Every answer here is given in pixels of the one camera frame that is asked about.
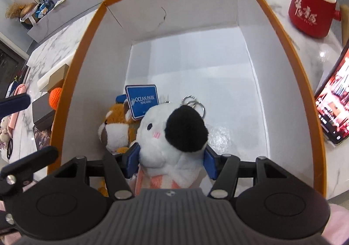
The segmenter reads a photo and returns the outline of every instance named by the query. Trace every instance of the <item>ocean park tag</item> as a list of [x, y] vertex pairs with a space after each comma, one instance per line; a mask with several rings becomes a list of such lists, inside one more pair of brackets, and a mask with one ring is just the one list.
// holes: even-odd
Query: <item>ocean park tag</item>
[[159, 104], [155, 85], [127, 85], [125, 91], [135, 120], [144, 117], [149, 108]]

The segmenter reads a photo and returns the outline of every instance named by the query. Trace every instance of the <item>plush toy head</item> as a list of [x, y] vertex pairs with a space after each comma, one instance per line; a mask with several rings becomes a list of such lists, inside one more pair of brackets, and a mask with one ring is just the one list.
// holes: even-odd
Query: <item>plush toy head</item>
[[8, 116], [2, 118], [0, 122], [0, 141], [7, 143], [10, 140], [10, 135], [7, 132], [7, 125], [10, 118]]
[[168, 175], [190, 187], [202, 168], [208, 131], [190, 106], [164, 103], [150, 108], [137, 131], [140, 164], [146, 175]]
[[114, 104], [98, 129], [99, 139], [111, 153], [124, 153], [136, 139], [140, 122], [132, 119], [129, 109], [127, 101]]

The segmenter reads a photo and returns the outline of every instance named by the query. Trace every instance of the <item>orange ball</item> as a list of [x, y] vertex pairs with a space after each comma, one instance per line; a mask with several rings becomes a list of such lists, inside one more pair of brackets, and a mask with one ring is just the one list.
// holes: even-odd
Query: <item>orange ball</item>
[[62, 88], [55, 88], [51, 90], [50, 96], [48, 97], [48, 104], [51, 106], [52, 109], [57, 110], [59, 98], [62, 93]]

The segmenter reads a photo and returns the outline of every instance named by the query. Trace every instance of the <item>open cardboard box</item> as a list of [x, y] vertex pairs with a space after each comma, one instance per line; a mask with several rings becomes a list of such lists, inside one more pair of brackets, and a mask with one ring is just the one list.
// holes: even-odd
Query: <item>open cardboard box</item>
[[97, 129], [127, 84], [194, 95], [241, 160], [267, 156], [325, 195], [322, 132], [307, 76], [264, 0], [106, 0], [71, 63], [53, 125], [61, 152], [101, 159]]

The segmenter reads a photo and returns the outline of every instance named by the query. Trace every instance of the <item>black fluffy pom-pom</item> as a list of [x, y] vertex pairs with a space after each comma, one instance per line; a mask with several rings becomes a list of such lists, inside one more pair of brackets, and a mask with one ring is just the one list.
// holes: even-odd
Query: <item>black fluffy pom-pom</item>
[[166, 122], [165, 138], [176, 149], [186, 153], [201, 150], [208, 140], [208, 131], [199, 113], [182, 105]]

